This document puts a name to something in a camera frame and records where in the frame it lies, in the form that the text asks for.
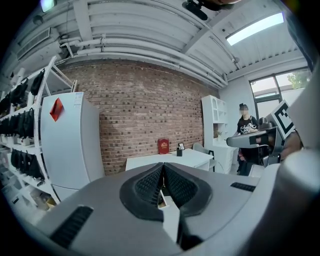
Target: tree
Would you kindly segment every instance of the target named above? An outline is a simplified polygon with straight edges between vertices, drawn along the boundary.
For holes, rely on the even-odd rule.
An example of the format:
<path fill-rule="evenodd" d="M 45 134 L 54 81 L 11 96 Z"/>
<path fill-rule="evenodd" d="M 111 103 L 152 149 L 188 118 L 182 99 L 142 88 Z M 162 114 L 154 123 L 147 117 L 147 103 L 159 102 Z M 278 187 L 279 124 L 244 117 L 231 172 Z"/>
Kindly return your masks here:
<path fill-rule="evenodd" d="M 292 75 L 289 74 L 287 76 L 290 83 L 292 83 L 293 89 L 305 88 L 309 83 L 310 73 L 308 71 L 300 71 L 300 72 L 293 72 Z"/>

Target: window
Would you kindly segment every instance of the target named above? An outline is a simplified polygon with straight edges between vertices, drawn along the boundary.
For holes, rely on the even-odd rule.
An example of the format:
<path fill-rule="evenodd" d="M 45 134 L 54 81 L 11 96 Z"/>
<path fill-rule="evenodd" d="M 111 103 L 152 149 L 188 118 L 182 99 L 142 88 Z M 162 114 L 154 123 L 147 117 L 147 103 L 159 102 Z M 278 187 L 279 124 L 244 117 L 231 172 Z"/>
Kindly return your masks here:
<path fill-rule="evenodd" d="M 274 74 L 250 82 L 256 116 L 266 117 L 285 100 L 289 106 L 295 102 L 311 78 L 308 68 Z"/>
<path fill-rule="evenodd" d="M 311 78 L 309 69 L 303 69 L 275 76 L 281 91 L 282 99 L 289 105 L 295 102 Z"/>
<path fill-rule="evenodd" d="M 251 82 L 254 98 L 262 98 L 279 94 L 276 81 L 273 77 Z"/>

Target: white refrigerator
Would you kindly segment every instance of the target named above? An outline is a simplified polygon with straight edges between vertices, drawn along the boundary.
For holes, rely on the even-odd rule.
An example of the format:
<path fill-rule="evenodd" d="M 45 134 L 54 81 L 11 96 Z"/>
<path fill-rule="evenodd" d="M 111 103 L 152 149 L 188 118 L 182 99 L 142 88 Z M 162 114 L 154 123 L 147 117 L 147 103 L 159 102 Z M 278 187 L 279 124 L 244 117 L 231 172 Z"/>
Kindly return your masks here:
<path fill-rule="evenodd" d="M 55 121 L 50 112 L 57 99 L 63 109 Z M 102 178 L 99 110 L 83 92 L 45 97 L 40 136 L 45 168 L 61 201 L 88 183 Z"/>

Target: white cabinet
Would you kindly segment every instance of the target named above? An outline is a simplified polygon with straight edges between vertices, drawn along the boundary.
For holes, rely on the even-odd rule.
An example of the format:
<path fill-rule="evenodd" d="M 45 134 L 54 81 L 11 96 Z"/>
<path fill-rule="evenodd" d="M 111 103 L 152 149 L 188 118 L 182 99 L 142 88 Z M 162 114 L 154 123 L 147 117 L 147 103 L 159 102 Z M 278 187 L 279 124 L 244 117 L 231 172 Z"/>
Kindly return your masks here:
<path fill-rule="evenodd" d="M 233 154 L 236 148 L 227 145 L 225 139 L 228 135 L 228 113 L 226 103 L 214 96 L 208 95 L 201 99 L 204 125 L 204 148 L 214 152 L 214 159 L 217 161 L 215 171 L 228 174 L 231 169 Z M 214 138 L 214 124 L 217 131 L 222 133 L 222 140 Z"/>
<path fill-rule="evenodd" d="M 235 148 L 228 146 L 225 141 L 222 141 L 213 144 L 211 150 L 213 150 L 214 159 L 217 161 L 214 167 L 215 172 L 228 174 L 231 169 Z"/>
<path fill-rule="evenodd" d="M 55 121 L 50 111 L 57 98 L 63 111 Z M 45 167 L 61 200 L 68 197 L 70 191 L 104 176 L 99 110 L 83 97 L 83 92 L 45 97 L 40 129 Z"/>

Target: red tag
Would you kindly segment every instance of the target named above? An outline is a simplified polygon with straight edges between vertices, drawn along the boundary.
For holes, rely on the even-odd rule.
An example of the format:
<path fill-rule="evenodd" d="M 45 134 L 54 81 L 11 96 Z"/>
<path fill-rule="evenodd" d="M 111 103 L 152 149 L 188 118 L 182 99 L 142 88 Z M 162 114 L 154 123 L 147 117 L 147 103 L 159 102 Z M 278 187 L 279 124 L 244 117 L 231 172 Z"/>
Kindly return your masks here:
<path fill-rule="evenodd" d="M 50 115 L 52 116 L 53 120 L 56 122 L 64 110 L 64 106 L 59 98 L 57 98 L 51 108 Z"/>

